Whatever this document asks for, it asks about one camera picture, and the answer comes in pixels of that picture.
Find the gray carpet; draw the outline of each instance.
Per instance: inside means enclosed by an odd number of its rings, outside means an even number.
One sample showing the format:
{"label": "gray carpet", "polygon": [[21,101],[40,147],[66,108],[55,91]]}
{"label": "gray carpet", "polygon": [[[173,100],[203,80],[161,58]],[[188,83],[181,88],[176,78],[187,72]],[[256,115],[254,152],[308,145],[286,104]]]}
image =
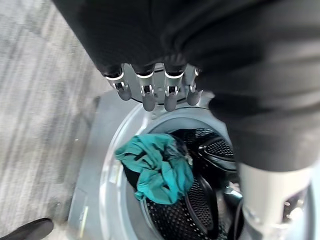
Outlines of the gray carpet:
{"label": "gray carpet", "polygon": [[0,1],[0,236],[38,218],[64,239],[106,81],[49,0]]}

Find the black fabric sleeve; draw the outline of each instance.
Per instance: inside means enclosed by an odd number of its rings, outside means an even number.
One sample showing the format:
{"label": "black fabric sleeve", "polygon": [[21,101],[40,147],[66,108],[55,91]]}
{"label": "black fabric sleeve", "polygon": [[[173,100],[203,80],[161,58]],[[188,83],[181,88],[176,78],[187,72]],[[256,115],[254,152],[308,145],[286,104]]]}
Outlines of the black fabric sleeve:
{"label": "black fabric sleeve", "polygon": [[53,2],[101,72],[171,58],[200,67],[237,161],[293,171],[318,158],[319,0]]}

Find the teal shirt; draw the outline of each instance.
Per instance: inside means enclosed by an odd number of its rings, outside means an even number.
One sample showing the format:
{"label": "teal shirt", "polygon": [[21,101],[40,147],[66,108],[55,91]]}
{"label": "teal shirt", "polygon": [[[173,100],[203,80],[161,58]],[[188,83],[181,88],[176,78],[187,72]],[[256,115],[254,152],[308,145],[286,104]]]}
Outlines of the teal shirt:
{"label": "teal shirt", "polygon": [[115,151],[115,157],[131,171],[140,173],[135,197],[158,204],[174,204],[191,188],[191,157],[170,134],[134,136]]}

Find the washing machine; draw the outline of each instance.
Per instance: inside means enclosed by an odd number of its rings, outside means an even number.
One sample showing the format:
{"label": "washing machine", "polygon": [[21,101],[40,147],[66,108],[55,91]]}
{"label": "washing machine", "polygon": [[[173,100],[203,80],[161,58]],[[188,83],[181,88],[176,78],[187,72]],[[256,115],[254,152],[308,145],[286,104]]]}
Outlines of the washing machine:
{"label": "washing machine", "polygon": [[[188,67],[185,78],[191,78],[193,71]],[[129,66],[126,74],[135,79]],[[156,76],[163,79],[163,71],[156,72]],[[146,201],[135,198],[123,166],[115,159],[115,150],[132,136],[204,128],[216,131],[230,143],[225,124],[207,109],[213,97],[209,93],[204,92],[198,104],[190,106],[182,87],[174,111],[167,112],[163,104],[157,104],[153,111],[147,112],[139,98],[139,86],[134,82],[130,83],[133,99],[123,101],[116,91],[108,91],[100,98],[69,213],[70,240],[167,240],[159,225],[153,222]],[[287,240],[320,240],[319,186],[320,174],[314,174],[303,217],[292,224]],[[186,235],[185,239],[196,238]],[[250,239],[246,228],[240,239]]]}

